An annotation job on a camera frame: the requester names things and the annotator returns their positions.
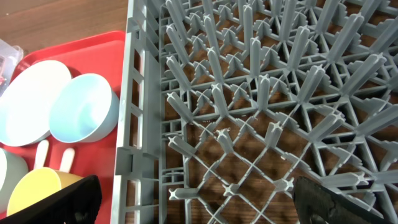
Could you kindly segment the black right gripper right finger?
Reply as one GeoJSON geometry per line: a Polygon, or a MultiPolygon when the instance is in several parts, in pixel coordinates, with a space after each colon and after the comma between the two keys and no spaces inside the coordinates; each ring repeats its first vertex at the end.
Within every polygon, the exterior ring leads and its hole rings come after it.
{"type": "Polygon", "coordinates": [[[301,224],[373,224],[383,218],[304,176],[294,183],[292,198],[301,224]]]}

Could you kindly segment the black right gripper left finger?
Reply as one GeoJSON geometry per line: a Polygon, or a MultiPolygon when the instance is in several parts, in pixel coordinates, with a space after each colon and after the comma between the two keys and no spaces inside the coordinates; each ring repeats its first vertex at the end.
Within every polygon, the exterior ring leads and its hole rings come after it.
{"type": "Polygon", "coordinates": [[[102,201],[100,180],[89,175],[1,220],[1,224],[94,224],[102,201]]]}

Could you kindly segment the yellow plastic cup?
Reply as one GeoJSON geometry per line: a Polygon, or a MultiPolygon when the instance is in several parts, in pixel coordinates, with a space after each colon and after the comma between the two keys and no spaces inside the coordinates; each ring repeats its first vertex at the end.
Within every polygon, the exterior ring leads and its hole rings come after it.
{"type": "Polygon", "coordinates": [[[83,177],[48,167],[34,169],[18,182],[7,206],[7,216],[47,198],[83,177]]]}

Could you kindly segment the mint green bowl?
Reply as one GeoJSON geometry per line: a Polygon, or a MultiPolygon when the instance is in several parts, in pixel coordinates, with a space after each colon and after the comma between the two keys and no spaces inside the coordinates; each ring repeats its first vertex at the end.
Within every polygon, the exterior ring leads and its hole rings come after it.
{"type": "Polygon", "coordinates": [[[18,182],[28,173],[26,161],[1,148],[1,213],[5,212],[18,182]]]}

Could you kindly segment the light blue bowl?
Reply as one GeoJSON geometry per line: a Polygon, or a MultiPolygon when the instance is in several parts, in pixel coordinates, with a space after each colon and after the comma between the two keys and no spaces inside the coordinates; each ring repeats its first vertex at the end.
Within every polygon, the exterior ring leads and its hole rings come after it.
{"type": "Polygon", "coordinates": [[[55,100],[49,114],[49,131],[64,143],[96,142],[116,127],[119,98],[101,75],[86,73],[73,78],[55,100]]]}

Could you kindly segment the grey plastic dishwasher rack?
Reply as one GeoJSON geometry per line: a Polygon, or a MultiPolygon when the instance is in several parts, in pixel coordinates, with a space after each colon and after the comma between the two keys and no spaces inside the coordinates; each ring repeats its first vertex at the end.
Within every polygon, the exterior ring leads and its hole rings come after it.
{"type": "Polygon", "coordinates": [[[397,222],[396,1],[130,1],[112,223],[397,222]]]}

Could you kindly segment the clear plastic waste bin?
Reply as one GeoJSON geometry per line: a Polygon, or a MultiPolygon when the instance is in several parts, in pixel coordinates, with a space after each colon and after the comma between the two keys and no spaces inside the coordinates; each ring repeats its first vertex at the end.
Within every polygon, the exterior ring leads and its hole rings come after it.
{"type": "Polygon", "coordinates": [[[1,95],[9,86],[17,64],[22,60],[24,51],[18,45],[9,45],[0,40],[1,43],[1,95]]]}

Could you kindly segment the white plastic fork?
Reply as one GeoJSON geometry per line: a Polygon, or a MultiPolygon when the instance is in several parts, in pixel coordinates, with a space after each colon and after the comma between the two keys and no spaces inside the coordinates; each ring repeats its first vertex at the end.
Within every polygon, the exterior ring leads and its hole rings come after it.
{"type": "Polygon", "coordinates": [[[75,150],[73,148],[69,147],[66,150],[64,150],[60,162],[59,171],[69,173],[72,168],[74,157],[75,157],[75,150]]]}

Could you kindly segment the white plastic spoon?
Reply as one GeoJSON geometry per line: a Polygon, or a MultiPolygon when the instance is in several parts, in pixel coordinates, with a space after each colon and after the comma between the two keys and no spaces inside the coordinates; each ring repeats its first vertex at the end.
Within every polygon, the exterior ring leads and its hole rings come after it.
{"type": "Polygon", "coordinates": [[[48,149],[49,149],[48,140],[44,139],[38,143],[35,154],[34,169],[40,169],[44,167],[45,160],[47,158],[48,149]]]}

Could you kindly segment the light blue plate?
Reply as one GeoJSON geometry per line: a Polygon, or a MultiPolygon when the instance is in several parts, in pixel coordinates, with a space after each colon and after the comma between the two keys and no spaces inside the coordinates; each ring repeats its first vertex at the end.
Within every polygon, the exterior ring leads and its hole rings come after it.
{"type": "Polygon", "coordinates": [[[57,60],[21,72],[1,96],[1,143],[19,147],[45,139],[50,109],[71,79],[68,67],[57,60]]]}

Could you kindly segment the red plastic tray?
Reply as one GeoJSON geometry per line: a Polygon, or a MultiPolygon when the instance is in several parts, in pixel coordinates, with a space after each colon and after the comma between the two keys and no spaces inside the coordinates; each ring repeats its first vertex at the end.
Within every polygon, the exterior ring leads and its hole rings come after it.
{"type": "MultiPolygon", "coordinates": [[[[29,66],[43,60],[64,63],[73,77],[85,73],[103,76],[116,94],[121,91],[125,33],[106,32],[65,44],[37,50],[25,56],[14,70],[17,77],[29,66]]],[[[97,223],[109,223],[113,192],[114,163],[117,131],[114,129],[100,141],[66,144],[49,136],[49,149],[45,166],[58,169],[65,149],[75,150],[71,173],[86,177],[97,175],[101,184],[102,203],[97,223]]]]}

